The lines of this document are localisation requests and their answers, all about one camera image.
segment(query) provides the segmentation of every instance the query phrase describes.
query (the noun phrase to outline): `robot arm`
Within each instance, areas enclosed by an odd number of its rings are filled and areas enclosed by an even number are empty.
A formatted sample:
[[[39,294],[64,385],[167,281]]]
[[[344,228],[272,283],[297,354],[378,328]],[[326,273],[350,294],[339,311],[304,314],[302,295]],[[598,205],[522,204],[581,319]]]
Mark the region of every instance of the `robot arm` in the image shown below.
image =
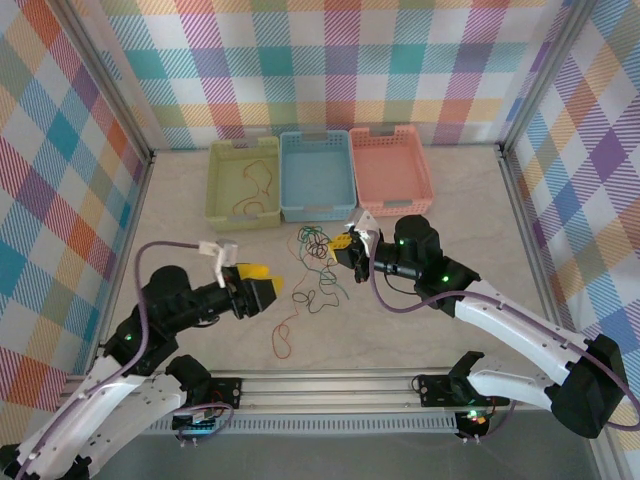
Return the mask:
[[[338,263],[355,271],[356,282],[367,281],[373,270],[411,279],[415,292],[429,299],[432,308],[485,330],[532,362],[504,365],[480,352],[467,353],[449,374],[461,404],[478,394],[504,396],[550,410],[579,435],[599,435],[624,392],[579,351],[594,356],[626,384],[620,349],[613,340],[599,335],[591,341],[549,325],[504,297],[476,272],[445,256],[438,232],[420,215],[398,220],[393,243],[384,241],[375,219],[362,209],[354,211],[347,228],[330,249]],[[387,308],[404,313],[420,306]],[[542,331],[549,329],[551,335]],[[567,348],[567,342],[577,351]]]
[[[22,478],[29,479],[90,478],[156,420],[182,406],[211,403],[211,376],[190,356],[177,357],[166,374],[155,377],[134,398],[126,397],[178,349],[179,332],[212,325],[227,311],[239,319],[257,315],[273,303],[282,287],[282,279],[269,276],[269,269],[262,265],[221,267],[219,273],[222,285],[214,282],[193,290],[182,268],[157,270],[143,288],[149,338],[140,360],[92,394],[86,393],[118,372],[140,349],[136,306],[106,343],[104,355],[84,382],[49,422],[22,444],[0,448],[4,473],[16,477],[23,469]],[[34,452],[45,434],[46,443]]]

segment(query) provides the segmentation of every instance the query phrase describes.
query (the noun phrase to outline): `plastic basket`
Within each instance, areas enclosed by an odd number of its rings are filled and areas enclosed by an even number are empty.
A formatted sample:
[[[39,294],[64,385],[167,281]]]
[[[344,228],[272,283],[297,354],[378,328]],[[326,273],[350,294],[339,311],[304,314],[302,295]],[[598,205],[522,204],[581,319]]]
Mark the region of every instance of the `plastic basket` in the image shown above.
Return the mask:
[[[356,206],[348,132],[281,134],[280,179],[285,221],[345,220]]]
[[[280,225],[278,168],[276,137],[213,142],[207,220],[221,232]]]
[[[349,135],[360,206],[374,216],[425,213],[434,194],[415,127],[353,128]]]

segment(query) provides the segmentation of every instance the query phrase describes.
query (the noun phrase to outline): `plaid fabric backdrop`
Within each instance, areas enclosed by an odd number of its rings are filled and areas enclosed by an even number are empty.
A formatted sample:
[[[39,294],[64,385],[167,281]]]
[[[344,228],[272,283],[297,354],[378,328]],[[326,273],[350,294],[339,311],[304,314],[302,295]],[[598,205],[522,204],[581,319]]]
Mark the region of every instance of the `plaid fabric backdrop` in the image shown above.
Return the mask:
[[[516,153],[562,320],[614,338],[640,395],[640,1],[600,0]],[[626,423],[631,409],[619,409]],[[620,434],[640,478],[640,435]]]
[[[87,359],[142,163],[44,0],[0,0],[0,444]]]
[[[545,38],[560,3],[75,1],[150,142],[174,149],[253,127],[383,122],[420,124],[436,144],[494,142],[562,23],[566,5]]]

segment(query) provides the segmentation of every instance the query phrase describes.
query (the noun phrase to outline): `white table surface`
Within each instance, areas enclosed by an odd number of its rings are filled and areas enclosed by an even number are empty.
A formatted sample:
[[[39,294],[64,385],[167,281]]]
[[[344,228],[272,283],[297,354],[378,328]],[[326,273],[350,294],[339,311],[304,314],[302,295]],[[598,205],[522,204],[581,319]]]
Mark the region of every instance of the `white table surface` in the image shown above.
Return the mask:
[[[503,179],[491,147],[426,148],[436,198],[427,218],[440,233],[445,255],[466,264],[513,300],[541,314],[529,265],[521,243]],[[142,216],[135,234],[133,252],[153,240],[197,243],[215,238],[204,218],[208,156],[205,151],[161,153],[156,159]],[[397,217],[379,218],[383,232],[391,238]],[[264,313],[237,320],[223,315],[217,325],[191,329],[178,335],[175,355],[191,354],[210,369],[353,369],[393,367],[450,367],[469,350],[517,356],[485,332],[424,308],[405,315],[392,315],[377,304],[370,283],[357,285],[353,272],[335,267],[340,283],[351,299],[341,298],[338,308],[325,307],[310,315],[303,311],[289,322],[291,356],[276,358],[272,351],[274,327],[293,313],[291,290],[304,274],[304,267],[287,252],[285,242],[301,224],[283,223],[279,228],[225,232],[240,245],[239,261],[264,263],[272,273],[285,277],[278,300]],[[322,223],[329,236],[344,231],[340,222]],[[293,248],[297,248],[295,239]],[[129,259],[118,297],[110,334],[136,303],[133,288],[133,257]],[[143,257],[143,282],[168,264],[185,268],[192,287],[212,281],[206,257],[195,251],[159,247]],[[411,285],[393,279],[397,286]],[[395,293],[378,281],[389,303],[408,306],[416,297]],[[303,289],[317,279],[307,277]],[[278,344],[286,351],[284,345]]]

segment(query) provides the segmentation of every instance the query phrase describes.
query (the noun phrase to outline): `checkered pattern wall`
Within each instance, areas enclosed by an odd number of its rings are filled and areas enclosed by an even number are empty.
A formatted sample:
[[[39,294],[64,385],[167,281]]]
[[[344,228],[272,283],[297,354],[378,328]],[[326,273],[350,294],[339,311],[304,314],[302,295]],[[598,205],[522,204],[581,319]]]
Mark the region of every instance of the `checkered pattern wall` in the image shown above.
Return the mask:
[[[130,73],[120,83],[148,112],[145,128],[171,148],[202,148],[253,127],[382,122],[422,124],[438,144],[493,142],[506,93],[534,63],[527,49],[544,49],[538,21],[560,1],[75,4],[107,62]]]
[[[640,394],[640,1],[600,0],[519,141],[565,325],[620,345]],[[627,409],[618,415],[635,422]],[[621,434],[640,478],[640,435]]]
[[[44,0],[0,0],[0,444],[80,373],[142,162]]]

